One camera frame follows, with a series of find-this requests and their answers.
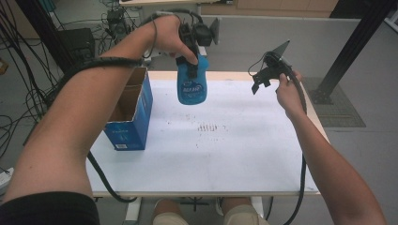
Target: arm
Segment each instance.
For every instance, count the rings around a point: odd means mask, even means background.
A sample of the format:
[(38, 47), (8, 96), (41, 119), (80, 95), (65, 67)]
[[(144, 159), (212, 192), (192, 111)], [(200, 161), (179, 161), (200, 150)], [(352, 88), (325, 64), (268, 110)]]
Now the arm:
[(386, 224), (374, 194), (307, 117), (294, 84), (280, 77), (278, 100), (291, 120), (311, 175), (335, 224)]
[[(178, 37), (179, 19), (161, 17), (156, 48), (180, 53), (197, 64)], [(150, 22), (132, 32), (102, 56), (139, 59), (152, 47)], [(126, 85), (132, 69), (95, 67), (76, 74), (39, 122), (16, 165), (4, 202), (47, 191), (72, 191), (91, 196), (85, 158), (99, 136)]]

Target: black shirt sleeve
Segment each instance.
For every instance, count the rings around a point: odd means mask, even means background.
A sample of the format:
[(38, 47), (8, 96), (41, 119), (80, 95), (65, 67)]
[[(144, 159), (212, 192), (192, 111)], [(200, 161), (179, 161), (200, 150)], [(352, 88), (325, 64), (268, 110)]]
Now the black shirt sleeve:
[(100, 225), (100, 218), (94, 201), (84, 194), (46, 192), (1, 205), (0, 224)]

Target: tabletop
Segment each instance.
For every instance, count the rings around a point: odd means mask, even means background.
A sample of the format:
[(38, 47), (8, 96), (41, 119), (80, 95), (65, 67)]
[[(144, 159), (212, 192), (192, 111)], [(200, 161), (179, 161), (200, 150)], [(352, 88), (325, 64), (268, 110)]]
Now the tabletop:
[[(207, 72), (207, 100), (178, 102), (175, 71), (149, 71), (153, 106), (143, 151), (115, 151), (102, 132), (91, 151), (122, 196), (298, 195), (301, 150), (271, 86), (246, 72)], [(307, 97), (309, 117), (325, 131)], [(108, 196), (87, 161), (95, 196)], [(307, 170), (305, 194), (318, 194)]]

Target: black metal pole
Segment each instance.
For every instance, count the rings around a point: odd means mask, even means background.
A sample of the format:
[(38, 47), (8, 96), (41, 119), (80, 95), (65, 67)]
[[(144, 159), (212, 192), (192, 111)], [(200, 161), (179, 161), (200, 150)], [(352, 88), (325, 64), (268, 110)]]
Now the black metal pole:
[(61, 70), (66, 73), (76, 62), (64, 46), (53, 21), (41, 6), (39, 0), (15, 0), (27, 20), (35, 28), (51, 56)]
[(337, 56), (329, 72), (316, 90), (310, 90), (310, 98), (314, 104), (331, 104), (330, 94), (343, 78), (349, 67), (365, 47), (380, 24), (389, 14), (396, 0), (374, 1), (372, 7), (360, 20), (353, 34)]

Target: cardboard box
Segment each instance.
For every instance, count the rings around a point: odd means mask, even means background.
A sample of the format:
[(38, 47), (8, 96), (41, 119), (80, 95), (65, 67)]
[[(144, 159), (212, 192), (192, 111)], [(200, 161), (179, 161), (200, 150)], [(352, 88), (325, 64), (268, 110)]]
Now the cardboard box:
[(146, 67), (138, 67), (132, 72), (104, 129), (115, 150), (145, 149), (152, 102)]

